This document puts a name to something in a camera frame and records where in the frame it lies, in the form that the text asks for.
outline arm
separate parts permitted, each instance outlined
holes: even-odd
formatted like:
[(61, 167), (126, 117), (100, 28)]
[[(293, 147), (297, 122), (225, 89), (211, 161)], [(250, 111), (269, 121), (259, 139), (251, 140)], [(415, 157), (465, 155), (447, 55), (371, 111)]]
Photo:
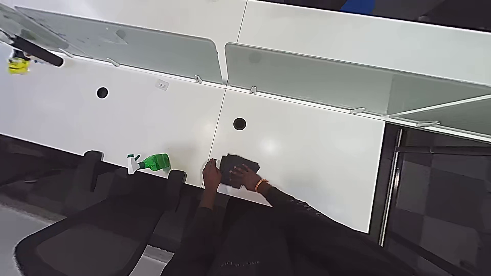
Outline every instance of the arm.
[[(255, 191), (261, 177), (243, 165), (232, 175), (246, 189)], [(272, 220), (277, 221), (292, 245), (311, 260), (328, 265), (333, 274), (411, 275), (412, 269), (368, 240), (360, 232), (333, 221), (306, 202), (283, 193), (267, 182), (258, 187), (274, 208)]]
[(194, 220), (184, 235), (181, 246), (165, 266), (161, 276), (207, 274), (215, 257), (213, 205), (220, 179), (221, 173), (216, 166), (216, 159), (211, 159), (203, 170), (205, 191)]

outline orange bracelet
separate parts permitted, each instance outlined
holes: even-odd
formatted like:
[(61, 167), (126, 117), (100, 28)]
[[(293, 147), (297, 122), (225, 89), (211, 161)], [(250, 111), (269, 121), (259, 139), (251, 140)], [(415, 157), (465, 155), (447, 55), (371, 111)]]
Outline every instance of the orange bracelet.
[(261, 179), (261, 180), (259, 180), (259, 182), (256, 184), (256, 192), (257, 192), (257, 188), (259, 188), (259, 184), (261, 184), (261, 183), (263, 183), (263, 182), (269, 183), (269, 181), (268, 181), (268, 180), (266, 180), (266, 179)]

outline blue object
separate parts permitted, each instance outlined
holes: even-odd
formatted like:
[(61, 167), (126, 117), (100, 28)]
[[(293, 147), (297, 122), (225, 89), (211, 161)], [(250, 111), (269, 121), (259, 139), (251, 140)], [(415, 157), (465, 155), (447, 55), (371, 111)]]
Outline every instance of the blue object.
[(341, 7), (340, 11), (372, 14), (374, 8), (375, 0), (348, 0)]

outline frosted glass partition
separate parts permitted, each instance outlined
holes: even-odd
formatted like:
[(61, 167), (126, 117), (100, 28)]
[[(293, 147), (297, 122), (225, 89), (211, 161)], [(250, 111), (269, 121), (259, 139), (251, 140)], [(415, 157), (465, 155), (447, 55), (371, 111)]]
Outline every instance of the frosted glass partition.
[(90, 57), (193, 79), (199, 75), (204, 81), (222, 83), (217, 49), (210, 39), (16, 9)]
[(491, 94), (481, 85), (236, 43), (225, 46), (228, 83), (344, 108), (393, 114)]
[(13, 8), (1, 3), (0, 28), (10, 35), (18, 35), (50, 50), (58, 51), (58, 49), (61, 48), (74, 54), (83, 55), (82, 52), (73, 49), (66, 41), (63, 41), (54, 33), (29, 20)]
[(491, 135), (491, 99), (401, 117), (415, 121), (439, 121), (442, 126)]

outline yellow cleaning tool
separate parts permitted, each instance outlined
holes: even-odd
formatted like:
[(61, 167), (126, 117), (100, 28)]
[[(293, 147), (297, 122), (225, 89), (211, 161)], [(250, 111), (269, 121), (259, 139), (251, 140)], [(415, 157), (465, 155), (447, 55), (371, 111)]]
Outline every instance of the yellow cleaning tool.
[(29, 69), (30, 61), (20, 57), (11, 57), (8, 59), (8, 72), (10, 74), (26, 74)]

